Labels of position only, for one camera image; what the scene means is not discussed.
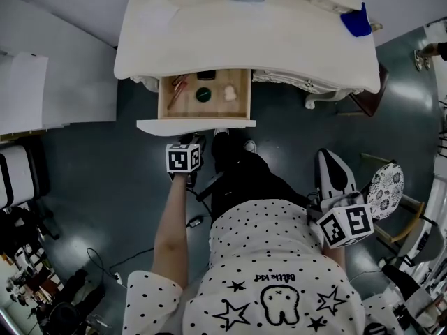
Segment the white polka-dot shirt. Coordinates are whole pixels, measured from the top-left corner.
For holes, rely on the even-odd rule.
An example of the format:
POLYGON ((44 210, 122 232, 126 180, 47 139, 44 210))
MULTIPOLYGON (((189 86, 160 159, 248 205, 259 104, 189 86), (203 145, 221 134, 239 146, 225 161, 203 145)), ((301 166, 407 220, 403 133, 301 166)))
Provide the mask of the white polka-dot shirt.
POLYGON ((303 209, 252 200, 210 230, 197 290, 148 271, 129 275, 122 335, 403 335, 381 301, 366 304, 321 252, 303 209))

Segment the person's right forearm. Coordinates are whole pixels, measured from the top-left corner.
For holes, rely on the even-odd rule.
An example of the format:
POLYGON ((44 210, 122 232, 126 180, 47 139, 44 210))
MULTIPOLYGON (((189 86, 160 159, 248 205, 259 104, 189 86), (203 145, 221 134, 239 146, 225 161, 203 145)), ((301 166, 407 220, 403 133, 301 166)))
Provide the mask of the person's right forearm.
POLYGON ((346 269, 345 249, 330 248, 327 244, 323 247, 324 256, 334 260, 343 270, 346 269))

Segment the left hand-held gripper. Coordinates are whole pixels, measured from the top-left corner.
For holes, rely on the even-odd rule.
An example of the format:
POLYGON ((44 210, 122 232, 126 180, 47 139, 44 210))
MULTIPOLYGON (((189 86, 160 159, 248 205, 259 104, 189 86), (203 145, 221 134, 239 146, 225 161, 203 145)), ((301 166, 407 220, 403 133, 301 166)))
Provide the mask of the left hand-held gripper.
POLYGON ((203 165, 206 138, 198 133, 181 135, 173 144, 166 145, 166 171, 172 181, 176 174, 185 174, 186 186, 194 187, 197 173, 203 165))

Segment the black bag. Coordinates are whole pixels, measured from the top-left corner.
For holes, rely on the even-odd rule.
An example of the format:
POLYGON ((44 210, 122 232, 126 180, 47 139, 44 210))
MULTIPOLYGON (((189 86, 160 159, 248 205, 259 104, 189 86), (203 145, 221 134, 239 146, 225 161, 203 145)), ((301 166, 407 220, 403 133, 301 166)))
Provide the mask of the black bag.
POLYGON ((38 307, 36 319, 43 335, 85 335, 87 317, 105 296, 101 281, 82 301, 74 304, 76 294, 86 285, 86 277, 85 270, 77 270, 50 304, 38 307))

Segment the floral round seat cushion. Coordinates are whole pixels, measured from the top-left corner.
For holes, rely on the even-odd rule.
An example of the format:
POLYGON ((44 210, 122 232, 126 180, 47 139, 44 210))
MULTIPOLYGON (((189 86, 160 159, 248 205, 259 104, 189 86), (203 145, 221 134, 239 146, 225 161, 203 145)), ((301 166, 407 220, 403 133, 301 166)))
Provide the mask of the floral round seat cushion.
POLYGON ((374 220, 391 215, 402 199, 404 174, 396 163, 387 163, 378 169, 369 184, 367 204, 374 220))

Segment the dark brown stool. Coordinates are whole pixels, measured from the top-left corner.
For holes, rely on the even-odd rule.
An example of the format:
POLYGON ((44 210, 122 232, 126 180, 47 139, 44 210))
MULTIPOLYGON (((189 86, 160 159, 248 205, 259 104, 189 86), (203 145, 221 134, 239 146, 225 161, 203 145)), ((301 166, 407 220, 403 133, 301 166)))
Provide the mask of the dark brown stool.
POLYGON ((373 117, 375 115, 386 90, 388 78, 388 69, 383 64, 379 63, 380 89, 375 94, 363 91, 359 94, 350 95, 351 100, 359 108, 359 110, 351 113, 353 116, 366 115, 368 117, 373 117))

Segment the person's left forearm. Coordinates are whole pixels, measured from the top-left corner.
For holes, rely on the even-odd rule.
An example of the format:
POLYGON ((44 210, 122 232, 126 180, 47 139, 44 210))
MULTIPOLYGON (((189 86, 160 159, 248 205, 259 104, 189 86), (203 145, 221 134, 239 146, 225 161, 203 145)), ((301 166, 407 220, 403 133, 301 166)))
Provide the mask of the person's left forearm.
POLYGON ((173 178, 168 199, 154 241, 151 272, 181 288, 188 285, 188 244, 186 232, 186 174, 173 178))

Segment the blue cloth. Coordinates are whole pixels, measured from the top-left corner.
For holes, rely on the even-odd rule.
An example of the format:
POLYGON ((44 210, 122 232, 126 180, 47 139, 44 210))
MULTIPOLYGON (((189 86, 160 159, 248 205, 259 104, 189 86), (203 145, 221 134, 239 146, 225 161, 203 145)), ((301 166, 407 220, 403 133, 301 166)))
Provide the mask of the blue cloth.
POLYGON ((350 34, 356 38, 368 36, 372 33, 364 2, 362 2, 360 10, 343 13, 340 15, 340 19, 350 34))

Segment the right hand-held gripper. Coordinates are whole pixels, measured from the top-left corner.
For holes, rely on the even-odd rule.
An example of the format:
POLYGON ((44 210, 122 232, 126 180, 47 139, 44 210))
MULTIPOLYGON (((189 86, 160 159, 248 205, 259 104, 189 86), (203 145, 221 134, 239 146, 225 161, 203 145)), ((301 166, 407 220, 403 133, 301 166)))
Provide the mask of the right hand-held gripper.
POLYGON ((353 172, 337 154, 320 149, 317 157, 324 200, 307 208, 307 222, 330 249, 358 243, 374 232, 370 206, 361 193, 354 192, 353 172))

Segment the white paper sheet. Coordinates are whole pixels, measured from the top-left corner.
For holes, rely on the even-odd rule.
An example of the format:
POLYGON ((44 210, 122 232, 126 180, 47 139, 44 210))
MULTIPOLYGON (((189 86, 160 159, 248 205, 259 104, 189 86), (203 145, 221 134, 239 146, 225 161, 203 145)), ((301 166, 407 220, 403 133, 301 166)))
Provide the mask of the white paper sheet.
POLYGON ((160 35, 169 30, 179 8, 165 1, 149 1, 137 13, 135 30, 144 35, 160 35))

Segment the white case with black band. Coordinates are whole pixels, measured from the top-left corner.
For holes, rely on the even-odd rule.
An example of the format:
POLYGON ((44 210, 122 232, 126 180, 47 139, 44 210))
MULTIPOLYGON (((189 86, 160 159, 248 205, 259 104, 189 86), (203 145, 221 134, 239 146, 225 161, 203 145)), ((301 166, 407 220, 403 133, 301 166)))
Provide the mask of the white case with black band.
POLYGON ((49 191, 45 155, 36 145, 0 145, 0 209, 36 200, 49 191))

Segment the white cabinet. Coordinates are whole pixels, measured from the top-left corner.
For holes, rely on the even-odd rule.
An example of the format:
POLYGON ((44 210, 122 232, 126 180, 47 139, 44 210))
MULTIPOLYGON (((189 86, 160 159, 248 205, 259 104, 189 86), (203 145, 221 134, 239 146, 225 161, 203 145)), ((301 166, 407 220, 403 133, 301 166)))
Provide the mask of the white cabinet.
POLYGON ((48 58, 0 53, 0 135, 43 127, 43 94, 48 58))

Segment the black trousers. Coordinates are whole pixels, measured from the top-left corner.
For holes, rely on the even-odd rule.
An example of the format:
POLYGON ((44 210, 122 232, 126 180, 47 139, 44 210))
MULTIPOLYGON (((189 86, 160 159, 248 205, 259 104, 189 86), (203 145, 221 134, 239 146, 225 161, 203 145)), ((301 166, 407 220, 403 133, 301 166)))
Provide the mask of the black trousers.
POLYGON ((214 136, 211 153, 216 173, 222 176, 212 189, 212 220, 216 221, 229 209, 251 200, 286 200, 306 208, 308 198, 272 173, 257 153, 245 151, 245 142, 230 133, 214 136))

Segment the large white drawer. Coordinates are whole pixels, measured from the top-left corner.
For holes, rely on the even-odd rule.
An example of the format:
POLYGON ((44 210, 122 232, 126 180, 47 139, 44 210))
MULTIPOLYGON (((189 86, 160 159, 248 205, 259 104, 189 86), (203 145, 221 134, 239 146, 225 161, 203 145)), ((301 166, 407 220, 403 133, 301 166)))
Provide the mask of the large white drawer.
POLYGON ((159 80, 157 118, 138 120, 137 128, 155 136, 183 135, 215 128, 253 128, 256 121, 251 118, 251 71, 242 69, 216 70, 216 78, 210 81, 197 80, 196 73, 178 89, 181 95, 170 110, 167 106, 175 94, 171 85, 175 76, 159 80), (237 98, 225 101, 224 88, 234 86, 237 98), (212 91, 206 103, 196 100, 196 91, 207 87, 212 91))

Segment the white ornate dressing table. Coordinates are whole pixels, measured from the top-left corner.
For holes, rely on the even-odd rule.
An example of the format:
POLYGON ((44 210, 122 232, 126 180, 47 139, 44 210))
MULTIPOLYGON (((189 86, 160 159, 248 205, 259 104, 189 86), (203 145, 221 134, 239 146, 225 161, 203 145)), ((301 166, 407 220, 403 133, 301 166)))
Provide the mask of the white ornate dressing table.
POLYGON ((376 93, 372 34, 354 37, 340 19, 361 0, 129 0, 115 77, 161 78, 204 70, 274 70, 320 80, 339 91, 376 93), (179 8, 169 30, 144 35, 137 13, 149 1, 179 8))

